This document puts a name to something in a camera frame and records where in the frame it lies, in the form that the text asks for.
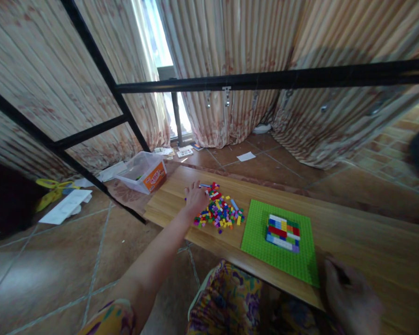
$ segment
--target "curtain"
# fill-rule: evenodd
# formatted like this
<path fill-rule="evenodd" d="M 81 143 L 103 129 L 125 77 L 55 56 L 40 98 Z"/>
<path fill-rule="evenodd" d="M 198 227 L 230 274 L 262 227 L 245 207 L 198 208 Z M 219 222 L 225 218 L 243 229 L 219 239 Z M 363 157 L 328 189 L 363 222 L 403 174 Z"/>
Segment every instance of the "curtain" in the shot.
<path fill-rule="evenodd" d="M 157 3 L 179 78 L 419 58 L 419 1 Z M 254 91 L 231 92 L 228 108 L 221 92 L 211 93 L 210 109 L 205 93 L 184 99 L 201 145 L 237 144 L 262 120 L 271 122 L 275 138 L 298 160 L 318 168 L 349 155 L 419 100 L 419 87 L 286 93 L 259 91 L 254 103 Z M 379 112 L 367 117 L 381 101 Z"/>
<path fill-rule="evenodd" d="M 117 82 L 157 79 L 146 51 L 139 1 L 78 1 L 78 6 Z M 0 94 L 54 141 L 121 115 L 58 0 L 0 1 Z M 148 145 L 168 145 L 163 100 L 155 94 L 126 95 L 125 99 Z M 0 118 L 0 129 L 9 128 L 0 131 L 0 163 L 33 179 L 75 174 L 59 162 L 47 163 L 53 157 L 46 150 L 35 154 L 39 147 L 31 147 L 34 142 L 28 142 L 26 135 L 21 141 L 12 134 L 15 127 L 10 124 L 6 117 Z M 15 141 L 19 150 L 4 147 Z M 123 124 L 68 153 L 96 171 L 131 158 L 140 149 L 128 124 Z"/>

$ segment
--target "clear plastic box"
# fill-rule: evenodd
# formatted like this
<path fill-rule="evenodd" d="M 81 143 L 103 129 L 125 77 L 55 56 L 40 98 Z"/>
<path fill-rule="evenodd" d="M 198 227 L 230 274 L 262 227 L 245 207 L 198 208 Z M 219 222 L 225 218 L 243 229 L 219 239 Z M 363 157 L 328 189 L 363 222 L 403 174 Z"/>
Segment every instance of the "clear plastic box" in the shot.
<path fill-rule="evenodd" d="M 141 151 L 126 163 L 127 170 L 118 173 L 115 178 L 128 188 L 150 194 L 166 177 L 163 156 Z"/>

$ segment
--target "window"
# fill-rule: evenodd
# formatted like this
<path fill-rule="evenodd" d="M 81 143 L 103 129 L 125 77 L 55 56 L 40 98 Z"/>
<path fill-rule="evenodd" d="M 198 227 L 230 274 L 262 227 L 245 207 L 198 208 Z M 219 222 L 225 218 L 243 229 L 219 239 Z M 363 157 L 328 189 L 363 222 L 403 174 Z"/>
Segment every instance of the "window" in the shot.
<path fill-rule="evenodd" d="M 146 20 L 150 44 L 154 54 L 155 65 L 158 69 L 160 80 L 175 78 L 173 62 L 169 52 L 168 44 L 163 30 L 162 21 L 155 0 L 142 0 L 144 18 Z M 178 93 L 179 117 L 174 115 L 174 107 L 172 104 L 171 93 L 163 93 L 164 103 L 168 112 L 169 127 L 171 131 L 171 139 L 180 138 L 178 129 L 181 130 L 183 138 L 192 138 L 191 123 L 186 114 L 185 105 L 181 93 Z"/>

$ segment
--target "pile of lego bricks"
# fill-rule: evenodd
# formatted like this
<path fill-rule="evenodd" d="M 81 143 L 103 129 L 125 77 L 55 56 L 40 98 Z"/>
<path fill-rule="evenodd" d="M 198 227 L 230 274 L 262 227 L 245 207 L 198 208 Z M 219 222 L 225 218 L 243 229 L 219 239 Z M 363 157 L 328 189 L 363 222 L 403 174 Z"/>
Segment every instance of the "pile of lego bricks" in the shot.
<path fill-rule="evenodd" d="M 279 247 L 299 253 L 301 238 L 299 225 L 295 222 L 270 214 L 265 239 Z"/>
<path fill-rule="evenodd" d="M 204 227 L 206 223 L 210 223 L 218 228 L 229 227 L 230 229 L 233 229 L 234 223 L 240 226 L 241 222 L 245 221 L 243 209 L 239 209 L 236 202 L 231 199 L 229 195 L 223 196 L 218 191 L 220 185 L 213 182 L 212 185 L 200 184 L 200 187 L 207 188 L 211 203 L 199 216 L 194 218 L 194 225 L 202 225 L 202 227 Z"/>

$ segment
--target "wooden table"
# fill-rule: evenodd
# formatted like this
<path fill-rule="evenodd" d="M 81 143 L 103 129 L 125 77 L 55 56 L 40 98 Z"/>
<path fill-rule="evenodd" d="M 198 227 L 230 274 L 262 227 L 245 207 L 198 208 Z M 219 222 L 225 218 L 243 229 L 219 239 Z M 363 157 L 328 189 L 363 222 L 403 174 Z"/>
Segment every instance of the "wooden table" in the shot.
<path fill-rule="evenodd" d="M 386 308 L 383 333 L 419 334 L 419 226 L 188 167 L 168 177 L 146 205 L 146 219 L 168 225 L 184 206 L 184 187 L 198 179 L 220 184 L 222 194 L 233 197 L 247 216 L 255 199 L 310 217 L 317 257 L 330 253 L 358 268 L 380 296 Z M 240 250 L 244 228 L 219 234 L 211 225 L 192 227 L 186 239 L 324 309 L 318 289 Z"/>

